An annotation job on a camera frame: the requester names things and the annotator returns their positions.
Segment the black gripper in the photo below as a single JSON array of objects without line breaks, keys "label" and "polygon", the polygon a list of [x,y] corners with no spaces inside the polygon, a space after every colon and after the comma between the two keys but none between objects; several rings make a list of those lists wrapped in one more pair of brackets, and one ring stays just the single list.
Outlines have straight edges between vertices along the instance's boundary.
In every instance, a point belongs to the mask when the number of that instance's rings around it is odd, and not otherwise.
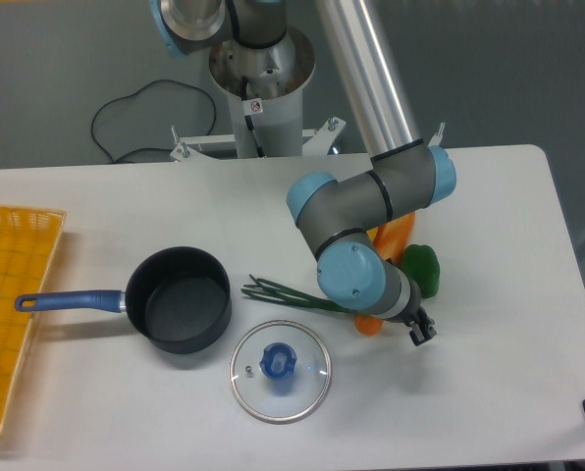
[{"label": "black gripper", "polygon": [[405,307],[396,316],[398,323],[410,326],[409,336],[415,346],[431,340],[437,333],[435,321],[425,311],[421,311],[421,291],[412,279],[407,279],[409,298]]}]

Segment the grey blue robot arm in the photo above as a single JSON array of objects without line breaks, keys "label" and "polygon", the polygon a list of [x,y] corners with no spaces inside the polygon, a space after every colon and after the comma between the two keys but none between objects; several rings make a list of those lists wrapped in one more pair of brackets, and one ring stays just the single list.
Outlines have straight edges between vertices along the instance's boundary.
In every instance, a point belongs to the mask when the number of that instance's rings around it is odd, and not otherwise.
[{"label": "grey blue robot arm", "polygon": [[[240,158],[296,156],[307,148],[302,91],[315,56],[289,24],[285,2],[153,1],[149,8],[170,52],[208,51]],[[345,309],[407,325],[420,344],[435,334],[420,290],[367,233],[448,197],[455,167],[444,149],[422,140],[373,4],[321,1],[317,10],[371,169],[344,181],[307,175],[292,185],[287,204],[323,293]]]}]

